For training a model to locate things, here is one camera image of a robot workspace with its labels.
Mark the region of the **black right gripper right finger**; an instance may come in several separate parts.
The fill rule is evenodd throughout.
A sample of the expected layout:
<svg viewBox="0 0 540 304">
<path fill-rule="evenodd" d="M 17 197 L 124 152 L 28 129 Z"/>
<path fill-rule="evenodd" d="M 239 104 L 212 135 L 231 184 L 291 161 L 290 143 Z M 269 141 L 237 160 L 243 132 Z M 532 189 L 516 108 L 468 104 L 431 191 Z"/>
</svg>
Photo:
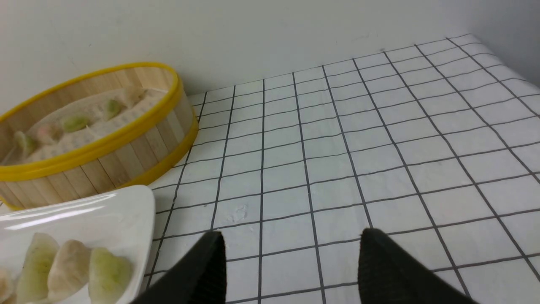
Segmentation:
<svg viewBox="0 0 540 304">
<path fill-rule="evenodd" d="M 376 228 L 362 231 L 357 285 L 363 304 L 475 303 Z"/>
</svg>

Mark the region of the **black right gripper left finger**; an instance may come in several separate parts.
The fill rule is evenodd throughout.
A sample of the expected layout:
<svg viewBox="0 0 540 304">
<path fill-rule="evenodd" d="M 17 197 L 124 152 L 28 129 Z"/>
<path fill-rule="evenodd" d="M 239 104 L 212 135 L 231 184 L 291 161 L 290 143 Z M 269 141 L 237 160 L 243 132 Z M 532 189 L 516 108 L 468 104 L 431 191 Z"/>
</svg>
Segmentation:
<svg viewBox="0 0 540 304">
<path fill-rule="evenodd" d="M 204 235 L 133 304 L 224 304 L 226 247 L 219 231 Z"/>
</svg>

